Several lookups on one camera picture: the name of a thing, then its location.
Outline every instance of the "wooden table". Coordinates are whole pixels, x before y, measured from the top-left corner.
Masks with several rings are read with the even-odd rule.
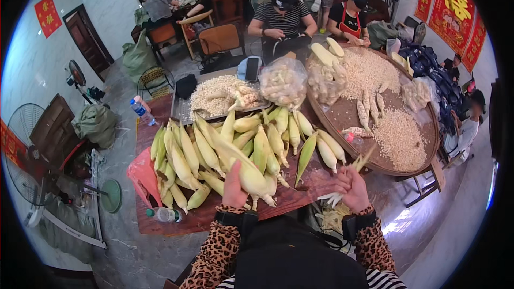
[[[172,95],[169,94],[158,100],[148,102],[148,105],[152,109],[152,115],[158,122],[167,123],[168,117],[170,116],[172,100]],[[313,124],[321,126],[307,99],[305,99],[301,111]],[[136,154],[141,153],[145,148],[152,144],[154,135],[158,128],[158,125],[149,127],[145,124],[140,124],[138,126]],[[296,178],[298,157],[299,154],[293,157],[292,147],[290,147],[287,157],[290,168],[286,169],[285,167],[282,167],[286,174],[285,179],[291,186],[294,186]],[[333,185],[335,183],[333,180],[333,173],[325,164],[320,163],[320,161],[321,157],[319,152],[316,150],[302,176],[303,185],[299,185],[298,191],[293,188],[285,188],[280,184],[278,185],[277,193],[274,196],[274,198],[277,198],[276,208],[272,208],[264,203],[264,201],[259,200],[259,220],[269,219],[273,216],[282,215],[296,210],[316,201],[318,196],[333,192]],[[189,198],[193,193],[191,190],[181,189],[187,198]],[[222,198],[220,195],[211,191],[201,207],[190,210],[189,215],[185,215],[183,217],[183,221],[179,223],[162,223],[155,218],[149,218],[146,216],[147,207],[142,199],[136,194],[136,211],[139,232],[142,234],[180,235],[208,231],[210,229],[210,222],[214,217],[214,207],[219,205],[221,200]]]

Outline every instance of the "white shirt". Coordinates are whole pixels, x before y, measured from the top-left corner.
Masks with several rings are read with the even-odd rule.
[[[455,157],[460,151],[466,150],[473,142],[479,131],[479,122],[465,119],[460,126],[460,136],[446,135],[445,149],[450,157]]]

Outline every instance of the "large round bamboo tray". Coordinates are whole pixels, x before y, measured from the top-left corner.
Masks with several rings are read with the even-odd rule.
[[[350,44],[343,43],[341,44],[343,48],[352,48],[355,49],[355,46]],[[413,80],[412,76],[409,73],[400,67],[400,65],[395,62],[393,59],[389,58],[386,54],[379,53],[373,49],[361,47],[359,49],[367,49],[372,51],[374,54],[377,54],[381,58],[387,59],[391,64],[393,64],[400,72],[400,83],[403,84],[407,80]],[[305,68],[309,68],[309,64],[311,60],[314,58],[314,54],[311,54],[309,59],[305,62]],[[384,101],[386,102],[386,108],[401,108],[404,107],[402,97],[400,94],[393,93],[390,89],[387,89],[384,93],[382,93],[384,97]],[[328,110],[322,108],[322,106],[318,103],[318,101],[314,98],[312,91],[310,88],[307,90],[307,98],[314,109],[314,112],[318,116],[320,122],[325,126],[327,132],[332,135],[337,142],[343,146],[344,150],[353,158],[356,158],[359,154],[366,154],[366,152],[370,149],[370,147],[374,144],[377,144],[377,147],[371,157],[369,158],[369,162],[366,165],[372,170],[388,174],[390,176],[411,176],[415,175],[418,172],[423,171],[432,161],[439,147],[439,127],[437,124],[437,116],[432,108],[430,103],[422,109],[417,114],[414,114],[414,118],[420,128],[421,135],[427,141],[425,145],[425,152],[427,154],[427,159],[425,163],[417,170],[414,171],[399,171],[396,170],[393,166],[391,160],[384,156],[380,156],[380,144],[376,143],[376,141],[372,138],[364,138],[364,143],[362,147],[355,148],[352,144],[348,143],[343,136],[339,133],[345,128],[350,126],[361,127],[359,122],[359,116],[357,115],[357,101],[356,100],[348,100],[346,98],[340,98],[337,102],[330,107]],[[372,127],[373,121],[370,119],[370,126]]]

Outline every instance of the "water bottle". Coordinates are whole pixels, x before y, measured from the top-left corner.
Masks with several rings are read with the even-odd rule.
[[[362,147],[362,145],[364,144],[364,140],[360,137],[360,136],[356,136],[354,133],[352,132],[346,132],[343,134],[343,137],[344,139],[346,139],[346,141],[348,143],[350,143],[353,147],[355,147],[356,149]]]
[[[182,221],[182,215],[177,210],[159,207],[157,209],[157,219],[161,222],[180,222]]]
[[[145,107],[140,102],[132,99],[130,100],[130,107],[136,112],[143,122],[148,122],[148,126],[155,124],[155,118],[145,110]]]

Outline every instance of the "black phone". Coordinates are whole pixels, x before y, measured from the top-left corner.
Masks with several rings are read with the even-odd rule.
[[[250,57],[246,61],[245,79],[248,81],[257,81],[257,72],[259,70],[259,59]]]

